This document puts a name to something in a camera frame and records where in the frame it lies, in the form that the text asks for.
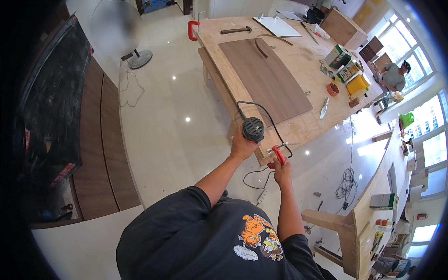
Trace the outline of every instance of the plywood workbench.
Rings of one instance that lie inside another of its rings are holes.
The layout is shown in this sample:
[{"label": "plywood workbench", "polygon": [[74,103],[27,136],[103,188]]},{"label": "plywood workbench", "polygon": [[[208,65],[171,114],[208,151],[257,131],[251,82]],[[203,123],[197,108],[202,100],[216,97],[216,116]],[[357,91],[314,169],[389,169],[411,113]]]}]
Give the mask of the plywood workbench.
[{"label": "plywood workbench", "polygon": [[[324,134],[363,108],[380,95],[382,90],[372,78],[372,86],[368,92],[368,97],[354,108],[350,108],[347,89],[342,84],[338,85],[340,93],[336,97],[330,96],[326,90],[326,86],[332,82],[332,79],[319,70],[319,60],[324,60],[327,54],[334,48],[336,42],[333,39],[325,40],[315,36],[319,42],[319,45],[317,45],[303,29],[299,21],[285,21],[302,34],[302,37],[286,38],[293,46],[275,38],[260,38],[265,40],[269,46],[276,46],[273,51],[282,60],[303,91],[311,91],[311,94],[307,97],[313,109],[277,125],[278,131],[284,141],[303,145]],[[244,28],[246,26],[252,28],[250,34],[248,32],[220,34],[221,30]],[[207,81],[209,77],[212,78],[232,117],[233,122],[229,128],[229,134],[232,134],[234,127],[241,122],[241,118],[236,109],[236,101],[252,101],[252,99],[218,44],[256,38],[260,34],[270,34],[270,32],[251,17],[203,19],[201,20],[199,33],[194,30],[194,35],[202,46],[198,52],[204,62],[204,79]],[[372,77],[373,73],[367,64],[364,61],[362,61],[362,64],[365,74],[368,77]],[[327,68],[336,73],[336,70],[328,66]],[[320,120],[320,111],[327,97],[330,97],[327,113],[323,120]],[[246,116],[254,116],[262,119],[260,111],[256,106],[243,104],[241,108]],[[272,161],[273,155],[269,155],[267,150],[276,144],[280,144],[280,140],[271,126],[266,129],[265,139],[261,142],[261,147],[255,152],[260,166]],[[282,152],[285,155],[288,154],[285,149]]]}]

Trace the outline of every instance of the green box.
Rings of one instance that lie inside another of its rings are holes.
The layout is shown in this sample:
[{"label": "green box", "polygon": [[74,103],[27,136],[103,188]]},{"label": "green box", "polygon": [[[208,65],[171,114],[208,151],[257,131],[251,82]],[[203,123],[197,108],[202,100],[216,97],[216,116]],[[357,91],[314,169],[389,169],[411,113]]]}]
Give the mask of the green box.
[{"label": "green box", "polygon": [[334,69],[339,69],[341,66],[347,65],[352,56],[350,51],[345,49],[340,44],[337,44],[334,49],[327,55],[325,62]]},{"label": "green box", "polygon": [[370,199],[370,208],[373,210],[396,210],[398,196],[396,194],[374,194]]}]

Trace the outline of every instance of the black t-shirt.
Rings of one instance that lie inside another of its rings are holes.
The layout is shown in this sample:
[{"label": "black t-shirt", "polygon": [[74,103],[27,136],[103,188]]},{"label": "black t-shirt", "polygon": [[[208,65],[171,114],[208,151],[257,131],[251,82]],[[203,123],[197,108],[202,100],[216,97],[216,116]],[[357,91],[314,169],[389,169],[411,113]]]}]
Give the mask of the black t-shirt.
[{"label": "black t-shirt", "polygon": [[188,187],[152,205],[123,231],[116,249],[123,280],[319,279],[302,234],[281,244],[266,213],[248,201]]}]

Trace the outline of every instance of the hammer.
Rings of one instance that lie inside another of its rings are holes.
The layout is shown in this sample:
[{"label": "hammer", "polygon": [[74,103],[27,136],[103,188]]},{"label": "hammer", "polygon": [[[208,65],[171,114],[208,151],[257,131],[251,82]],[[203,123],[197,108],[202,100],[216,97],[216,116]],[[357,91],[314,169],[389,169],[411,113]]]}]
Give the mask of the hammer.
[{"label": "hammer", "polygon": [[252,28],[246,26],[246,28],[221,30],[221,34],[229,34],[229,33],[241,32],[241,31],[249,31],[249,33],[250,33],[250,32],[252,32]]}]

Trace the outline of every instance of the yellow bucket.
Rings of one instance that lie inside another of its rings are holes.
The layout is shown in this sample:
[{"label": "yellow bucket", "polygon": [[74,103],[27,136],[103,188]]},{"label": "yellow bucket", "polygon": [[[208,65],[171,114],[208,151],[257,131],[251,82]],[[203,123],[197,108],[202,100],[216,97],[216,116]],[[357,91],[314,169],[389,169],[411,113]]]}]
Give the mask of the yellow bucket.
[{"label": "yellow bucket", "polygon": [[350,95],[354,95],[360,89],[366,89],[371,86],[372,83],[369,81],[369,78],[365,74],[358,74],[356,77],[349,81],[347,84],[347,91]]}]

